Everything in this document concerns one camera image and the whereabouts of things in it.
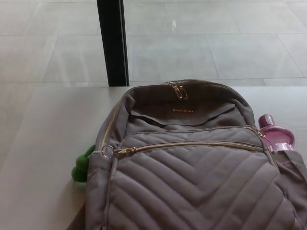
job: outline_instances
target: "tiled floor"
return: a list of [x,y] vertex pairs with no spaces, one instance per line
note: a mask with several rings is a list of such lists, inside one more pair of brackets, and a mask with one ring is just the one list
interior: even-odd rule
[[[132,86],[307,86],[307,0],[124,1]],[[0,0],[0,169],[41,85],[107,86],[95,0]]]

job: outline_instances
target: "quilted backpack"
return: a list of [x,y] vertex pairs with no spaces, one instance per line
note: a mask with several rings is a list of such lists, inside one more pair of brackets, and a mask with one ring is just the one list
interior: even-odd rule
[[70,230],[303,230],[307,171],[272,153],[252,109],[225,85],[183,80],[128,90],[89,155]]

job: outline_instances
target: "green keychain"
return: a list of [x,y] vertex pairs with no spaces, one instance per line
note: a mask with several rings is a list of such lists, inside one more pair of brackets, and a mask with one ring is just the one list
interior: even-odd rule
[[82,154],[76,159],[76,166],[71,171],[71,176],[76,182],[86,182],[87,170],[89,165],[88,156],[90,156],[95,150],[95,145],[92,145],[85,154]]

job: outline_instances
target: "table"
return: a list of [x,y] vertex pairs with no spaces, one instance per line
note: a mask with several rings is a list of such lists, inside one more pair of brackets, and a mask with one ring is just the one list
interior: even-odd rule
[[[293,130],[307,160],[306,87],[234,87],[258,118]],[[0,174],[1,230],[64,230],[84,203],[71,180],[75,158],[94,144],[111,108],[129,89],[38,88]]]

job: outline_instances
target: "black pole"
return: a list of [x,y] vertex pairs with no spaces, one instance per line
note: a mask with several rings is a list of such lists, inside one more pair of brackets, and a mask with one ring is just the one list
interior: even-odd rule
[[123,0],[97,0],[109,86],[129,86]]

